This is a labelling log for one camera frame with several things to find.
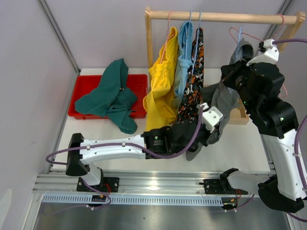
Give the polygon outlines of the grey shorts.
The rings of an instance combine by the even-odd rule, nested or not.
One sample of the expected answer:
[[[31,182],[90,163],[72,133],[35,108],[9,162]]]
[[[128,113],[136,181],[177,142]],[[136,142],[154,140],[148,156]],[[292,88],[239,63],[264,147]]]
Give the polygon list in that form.
[[[209,106],[217,107],[224,115],[221,122],[218,124],[219,137],[221,138],[223,129],[230,119],[230,112],[238,107],[238,93],[230,88],[225,87],[222,83],[216,83],[201,89],[201,97],[204,103]],[[191,152],[191,148],[186,151],[186,159],[193,160],[200,152]]]

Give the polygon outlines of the dark green shorts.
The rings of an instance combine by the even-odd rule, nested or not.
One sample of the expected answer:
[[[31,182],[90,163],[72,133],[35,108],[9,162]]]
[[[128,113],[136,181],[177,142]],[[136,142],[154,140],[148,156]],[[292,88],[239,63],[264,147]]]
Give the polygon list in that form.
[[[105,69],[98,86],[78,99],[75,110],[82,115],[107,117],[121,132],[133,134],[138,126],[130,117],[136,94],[127,87],[129,68],[124,59],[117,59]]]

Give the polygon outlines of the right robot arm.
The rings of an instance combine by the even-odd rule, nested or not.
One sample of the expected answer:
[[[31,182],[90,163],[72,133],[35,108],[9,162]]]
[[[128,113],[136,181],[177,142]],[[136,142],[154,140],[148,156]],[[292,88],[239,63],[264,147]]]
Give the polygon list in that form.
[[[257,127],[266,154],[271,156],[276,174],[258,179],[235,170],[219,181],[230,193],[236,188],[252,191],[273,210],[296,213],[307,199],[307,171],[298,137],[302,125],[295,109],[279,97],[284,75],[275,64],[247,65],[245,60],[221,67],[221,82],[236,90],[249,118]]]

